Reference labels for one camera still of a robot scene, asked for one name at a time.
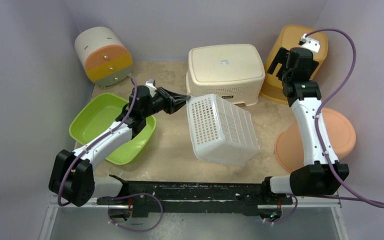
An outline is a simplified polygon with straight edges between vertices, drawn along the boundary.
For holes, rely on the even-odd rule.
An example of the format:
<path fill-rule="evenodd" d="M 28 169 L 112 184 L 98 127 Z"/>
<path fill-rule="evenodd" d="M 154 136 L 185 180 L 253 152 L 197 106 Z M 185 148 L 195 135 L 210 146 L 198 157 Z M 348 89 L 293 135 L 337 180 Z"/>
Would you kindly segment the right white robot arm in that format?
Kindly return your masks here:
<path fill-rule="evenodd" d="M 303 167 L 286 176 L 265 178 L 267 186 L 261 189 L 260 196 L 268 204 L 281 194 L 333 195 L 350 173 L 348 165 L 339 162 L 327 133 L 320 87 L 311 80 L 318 66 L 313 57 L 313 52 L 303 47 L 280 47 L 267 70 L 272 74 L 281 65 L 276 77 L 296 118 L 304 153 Z"/>

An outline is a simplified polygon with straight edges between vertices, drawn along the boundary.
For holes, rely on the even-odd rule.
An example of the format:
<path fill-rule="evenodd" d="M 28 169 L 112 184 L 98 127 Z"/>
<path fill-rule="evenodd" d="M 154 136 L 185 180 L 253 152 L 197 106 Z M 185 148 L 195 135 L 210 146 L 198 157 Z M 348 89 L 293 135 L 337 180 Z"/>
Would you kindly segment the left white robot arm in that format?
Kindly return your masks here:
<path fill-rule="evenodd" d="M 115 176 L 96 180 L 94 171 L 117 148 L 134 140 L 145 128 L 148 117 L 161 111 L 174 114 L 190 98 L 148 83 L 134 86 L 128 103 L 105 131 L 80 148 L 63 149 L 56 155 L 48 188 L 57 195 L 58 205 L 81 207 L 91 198 L 110 198 L 118 205 L 126 203 L 129 191 L 123 181 Z"/>

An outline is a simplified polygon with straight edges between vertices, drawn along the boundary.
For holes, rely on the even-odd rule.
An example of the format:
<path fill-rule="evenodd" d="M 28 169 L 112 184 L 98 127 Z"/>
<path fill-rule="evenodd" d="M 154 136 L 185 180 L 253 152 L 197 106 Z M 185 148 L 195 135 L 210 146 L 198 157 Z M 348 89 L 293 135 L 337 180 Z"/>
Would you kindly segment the yellow mesh waste basket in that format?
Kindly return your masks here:
<path fill-rule="evenodd" d="M 282 82 L 280 80 L 280 71 L 283 67 L 281 64 L 277 64 L 273 72 L 270 73 L 270 66 L 280 48 L 290 50 L 291 48 L 299 47 L 301 36 L 313 30 L 314 29 L 310 27 L 293 24 L 283 27 L 264 63 L 265 79 L 260 90 L 262 97 L 280 104 L 288 104 L 288 100 L 283 94 Z M 310 79 L 313 80 L 327 57 L 329 43 L 327 35 L 323 32 L 314 33 L 310 37 L 319 41 L 321 44 L 319 52 L 314 57 L 314 60 L 318 62 L 318 66 L 311 75 Z"/>

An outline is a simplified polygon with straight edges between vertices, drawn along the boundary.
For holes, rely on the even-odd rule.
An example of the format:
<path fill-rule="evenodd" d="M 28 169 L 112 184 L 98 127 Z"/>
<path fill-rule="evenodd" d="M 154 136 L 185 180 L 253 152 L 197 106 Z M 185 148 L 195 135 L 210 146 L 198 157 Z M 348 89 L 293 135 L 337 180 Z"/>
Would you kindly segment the white perforated strainer basket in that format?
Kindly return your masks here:
<path fill-rule="evenodd" d="M 207 94 L 191 97 L 186 113 L 198 160 L 240 167 L 260 153 L 249 111 L 216 94 Z"/>

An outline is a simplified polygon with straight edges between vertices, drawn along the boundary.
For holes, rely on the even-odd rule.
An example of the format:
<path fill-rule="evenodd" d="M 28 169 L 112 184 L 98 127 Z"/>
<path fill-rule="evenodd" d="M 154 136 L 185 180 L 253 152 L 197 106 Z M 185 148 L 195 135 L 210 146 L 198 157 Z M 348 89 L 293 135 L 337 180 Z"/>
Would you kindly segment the peach plastic bucket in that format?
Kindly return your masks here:
<path fill-rule="evenodd" d="M 355 129 L 344 115 L 334 109 L 325 107 L 322 114 L 331 146 L 342 160 L 355 147 Z M 297 121 L 278 136 L 275 154 L 282 167 L 290 173 L 304 166 L 304 148 Z"/>

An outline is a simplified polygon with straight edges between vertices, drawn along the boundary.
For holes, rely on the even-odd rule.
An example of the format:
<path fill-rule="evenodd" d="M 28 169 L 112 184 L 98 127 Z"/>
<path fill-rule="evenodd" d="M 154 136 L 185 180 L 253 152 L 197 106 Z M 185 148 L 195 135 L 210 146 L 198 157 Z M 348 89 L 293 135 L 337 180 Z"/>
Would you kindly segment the cream plastic storage basket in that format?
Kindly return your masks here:
<path fill-rule="evenodd" d="M 188 53 L 186 91 L 216 94 L 232 104 L 255 105 L 265 80 L 263 61 L 252 44 L 196 47 Z"/>

